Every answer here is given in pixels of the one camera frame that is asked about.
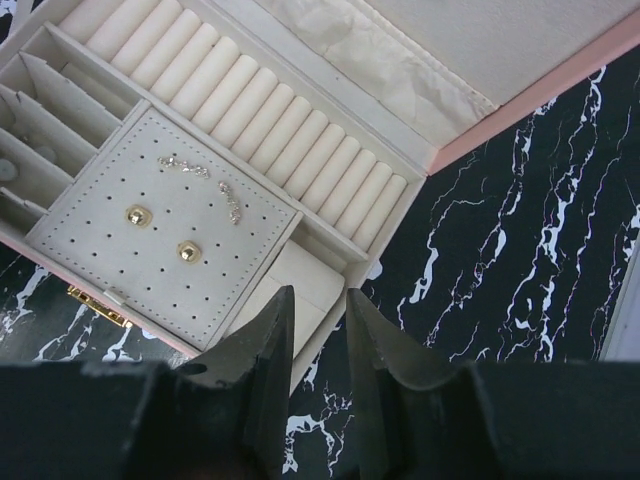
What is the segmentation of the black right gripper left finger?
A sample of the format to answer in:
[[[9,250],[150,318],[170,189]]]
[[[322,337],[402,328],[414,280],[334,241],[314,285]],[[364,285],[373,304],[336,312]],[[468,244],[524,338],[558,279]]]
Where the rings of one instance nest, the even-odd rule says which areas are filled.
[[[5,479],[277,479],[295,297],[171,368],[158,361],[5,363]]]

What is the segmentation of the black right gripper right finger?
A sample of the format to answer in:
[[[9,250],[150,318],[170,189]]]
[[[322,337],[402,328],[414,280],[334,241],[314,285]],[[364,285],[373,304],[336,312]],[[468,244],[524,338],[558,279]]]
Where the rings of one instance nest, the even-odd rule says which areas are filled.
[[[632,362],[453,363],[346,297],[364,479],[635,479]]]

